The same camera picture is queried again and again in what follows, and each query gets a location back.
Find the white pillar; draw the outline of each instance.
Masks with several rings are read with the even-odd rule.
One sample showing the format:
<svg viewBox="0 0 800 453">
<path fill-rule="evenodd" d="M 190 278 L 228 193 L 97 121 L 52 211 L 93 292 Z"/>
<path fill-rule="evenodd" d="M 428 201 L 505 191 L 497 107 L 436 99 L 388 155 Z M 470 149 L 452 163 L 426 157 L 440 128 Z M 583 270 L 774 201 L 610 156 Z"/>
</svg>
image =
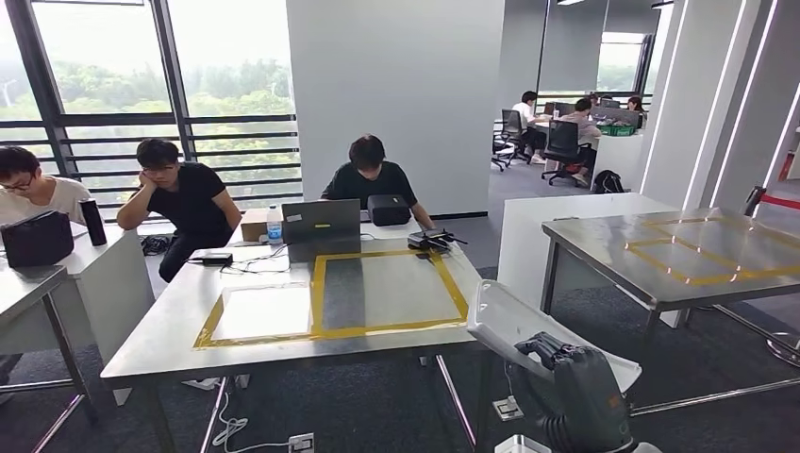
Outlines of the white pillar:
<svg viewBox="0 0 800 453">
<path fill-rule="evenodd" d="M 714 184 L 706 187 L 706 206 L 740 209 L 753 186 L 769 187 L 776 181 L 794 143 L 800 121 L 800 2 L 765 1 L 765 24 L 754 36 L 758 47 L 752 68 L 742 74 L 741 101 L 728 115 L 732 125 L 718 148 L 721 165 Z"/>
<path fill-rule="evenodd" d="M 645 129 L 642 194 L 700 206 L 762 1 L 675 2 Z"/>
</svg>

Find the black bag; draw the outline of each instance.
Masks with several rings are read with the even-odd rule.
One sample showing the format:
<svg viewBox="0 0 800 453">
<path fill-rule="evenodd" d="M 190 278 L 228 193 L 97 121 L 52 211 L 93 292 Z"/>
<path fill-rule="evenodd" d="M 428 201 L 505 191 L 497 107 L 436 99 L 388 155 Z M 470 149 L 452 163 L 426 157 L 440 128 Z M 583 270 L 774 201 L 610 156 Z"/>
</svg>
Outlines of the black bag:
<svg viewBox="0 0 800 453">
<path fill-rule="evenodd" d="M 49 266 L 69 256 L 75 248 L 69 216 L 54 210 L 0 226 L 0 235 L 12 268 Z"/>
<path fill-rule="evenodd" d="M 610 170 L 603 170 L 594 178 L 594 193 L 625 193 L 620 176 Z"/>
</svg>

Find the plastic bottle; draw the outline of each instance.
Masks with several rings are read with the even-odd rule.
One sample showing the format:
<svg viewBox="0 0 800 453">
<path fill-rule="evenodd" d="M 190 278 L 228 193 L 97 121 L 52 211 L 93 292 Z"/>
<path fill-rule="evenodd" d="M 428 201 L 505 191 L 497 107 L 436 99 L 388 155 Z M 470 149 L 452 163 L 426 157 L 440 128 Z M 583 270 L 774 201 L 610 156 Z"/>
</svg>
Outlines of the plastic bottle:
<svg viewBox="0 0 800 453">
<path fill-rule="evenodd" d="M 267 242 L 270 245 L 283 243 L 282 217 L 277 205 L 270 205 L 267 210 Z"/>
</svg>

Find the backpack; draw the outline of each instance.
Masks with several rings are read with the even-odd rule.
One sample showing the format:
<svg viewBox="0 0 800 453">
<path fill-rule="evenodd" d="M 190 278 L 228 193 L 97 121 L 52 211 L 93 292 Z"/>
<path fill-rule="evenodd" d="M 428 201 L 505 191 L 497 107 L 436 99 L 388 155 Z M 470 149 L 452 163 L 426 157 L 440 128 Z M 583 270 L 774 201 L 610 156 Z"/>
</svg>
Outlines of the backpack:
<svg viewBox="0 0 800 453">
<path fill-rule="evenodd" d="M 610 170 L 603 170 L 594 178 L 594 193 L 625 193 L 620 176 Z"/>
</svg>

